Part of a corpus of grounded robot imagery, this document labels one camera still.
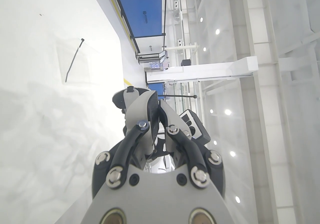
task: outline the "metal bolt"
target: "metal bolt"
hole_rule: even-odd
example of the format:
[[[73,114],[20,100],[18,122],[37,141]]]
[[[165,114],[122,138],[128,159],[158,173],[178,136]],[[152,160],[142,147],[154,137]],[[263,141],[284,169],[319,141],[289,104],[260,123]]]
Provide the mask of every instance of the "metal bolt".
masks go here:
[[[171,125],[169,131],[170,131],[171,133],[177,132],[177,131],[178,131],[178,128],[175,127],[175,125]]]
[[[139,122],[139,127],[140,127],[140,128],[145,128],[146,125],[147,125],[147,123],[146,123],[145,121],[140,121],[140,122]]]
[[[98,154],[95,163],[98,166],[100,163],[104,162],[104,161],[109,161],[110,160],[110,153],[105,151],[105,152],[101,152]]]
[[[209,162],[212,163],[213,165],[219,165],[222,163],[222,158],[219,153],[216,151],[211,150],[210,157],[208,158]]]
[[[204,183],[207,180],[207,176],[204,171],[197,170],[194,174],[196,180],[199,180],[201,183]]]
[[[123,168],[121,166],[113,167],[106,175],[105,183],[110,188],[116,188],[121,185],[121,171]]]
[[[116,171],[116,170],[114,170],[114,171],[112,171],[112,172],[110,173],[109,181],[110,181],[111,183],[115,183],[115,182],[117,182],[117,181],[120,179],[120,177],[121,177],[121,173],[118,172],[118,171]]]

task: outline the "white beam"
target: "white beam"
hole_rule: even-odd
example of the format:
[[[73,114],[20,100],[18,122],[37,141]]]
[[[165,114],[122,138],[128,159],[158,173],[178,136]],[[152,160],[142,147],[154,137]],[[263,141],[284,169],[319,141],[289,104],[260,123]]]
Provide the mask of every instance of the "white beam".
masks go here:
[[[170,67],[165,71],[147,72],[146,79],[154,83],[245,76],[258,70],[257,61],[256,56],[249,56],[235,62]]]
[[[194,43],[194,45],[184,45],[184,46],[173,46],[173,47],[166,47],[166,50],[180,50],[180,49],[193,49],[197,48],[197,43]]]

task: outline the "black pole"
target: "black pole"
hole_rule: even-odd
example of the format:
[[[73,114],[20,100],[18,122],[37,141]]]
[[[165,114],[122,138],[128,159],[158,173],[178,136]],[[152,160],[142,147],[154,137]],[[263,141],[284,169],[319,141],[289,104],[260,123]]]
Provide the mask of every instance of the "black pole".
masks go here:
[[[71,65],[70,65],[70,67],[69,67],[69,70],[68,70],[68,72],[66,73],[67,75],[65,76],[65,82],[67,82],[68,75],[69,75],[70,69],[71,69],[71,67],[72,67],[73,61],[75,60],[75,57],[76,57],[76,55],[77,55],[77,53],[78,53],[78,51],[79,51],[79,48],[81,47],[81,45],[82,45],[82,43],[83,43],[84,41],[85,41],[85,40],[84,40],[83,38],[81,38],[81,43],[80,43],[77,51],[75,52],[75,55],[74,55],[74,57],[73,57],[73,60],[72,60]]]
[[[197,95],[184,96],[184,95],[158,95],[158,97],[181,97],[181,98],[197,98]]]

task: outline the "screw head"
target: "screw head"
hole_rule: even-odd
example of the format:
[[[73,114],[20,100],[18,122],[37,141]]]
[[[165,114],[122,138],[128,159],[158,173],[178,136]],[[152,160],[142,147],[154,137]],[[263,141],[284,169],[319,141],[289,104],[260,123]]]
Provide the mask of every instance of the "screw head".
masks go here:
[[[178,131],[178,128],[175,127],[175,125],[171,125],[169,131],[172,132],[172,133],[173,133],[173,132],[177,132],[177,131]]]
[[[140,127],[140,128],[145,128],[146,125],[147,125],[147,123],[146,123],[145,121],[140,121],[140,122],[139,122],[139,127]]]
[[[194,176],[195,176],[196,180],[199,180],[202,183],[207,180],[207,176],[206,176],[205,172],[202,170],[197,170],[195,172]]]
[[[120,177],[121,177],[121,173],[114,170],[111,172],[109,180],[111,183],[115,183],[115,182],[119,181]]]
[[[129,178],[129,184],[131,186],[136,186],[139,183],[140,177],[138,174],[133,174]]]
[[[185,186],[187,184],[187,177],[184,174],[178,174],[177,183],[181,186]]]
[[[210,152],[211,154],[210,154],[210,157],[208,158],[209,162],[216,166],[220,165],[222,163],[222,158],[220,154],[214,150],[211,150]]]
[[[109,160],[110,160],[110,153],[105,151],[98,154],[95,160],[95,163],[98,166],[100,163],[104,161],[109,161]]]

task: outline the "black cable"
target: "black cable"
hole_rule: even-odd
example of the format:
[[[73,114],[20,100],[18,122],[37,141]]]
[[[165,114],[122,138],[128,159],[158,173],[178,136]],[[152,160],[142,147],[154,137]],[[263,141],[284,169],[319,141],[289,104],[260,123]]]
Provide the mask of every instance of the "black cable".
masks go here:
[[[77,51],[75,52],[75,55],[74,55],[74,57],[73,57],[73,60],[72,60],[71,65],[70,65],[70,67],[69,67],[69,70],[68,70],[68,72],[66,73],[67,75],[65,76],[65,82],[67,82],[68,75],[69,75],[70,69],[71,69],[71,67],[72,67],[73,61],[75,60],[75,57],[76,57],[76,55],[77,55],[77,53],[78,53],[78,51],[79,51],[79,48],[81,47],[81,45],[82,45],[82,43],[83,43],[84,41],[85,41],[85,40],[84,40],[83,38],[81,38],[81,43],[80,43]]]

